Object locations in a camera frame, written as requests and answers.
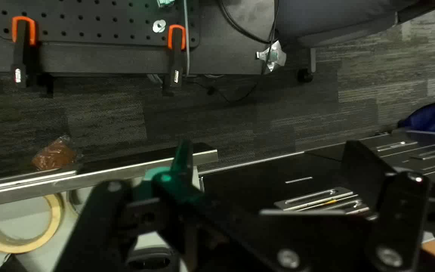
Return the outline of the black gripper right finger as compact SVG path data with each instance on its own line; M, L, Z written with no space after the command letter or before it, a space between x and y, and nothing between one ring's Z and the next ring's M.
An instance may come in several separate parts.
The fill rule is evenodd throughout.
M341 164L346 180L372 209L367 262L378 272L414 272L432 182L414 171L396 171L360 141L345 146Z

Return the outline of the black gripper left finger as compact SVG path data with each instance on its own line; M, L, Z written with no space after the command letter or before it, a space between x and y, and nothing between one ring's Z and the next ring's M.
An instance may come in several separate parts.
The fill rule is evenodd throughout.
M56 272L138 272L148 259L135 247L157 233L189 271L203 268L207 252L198 242L206 220L204 197L192 185L193 144L184 140L168 171L132 187L124 180L97 185L56 264Z

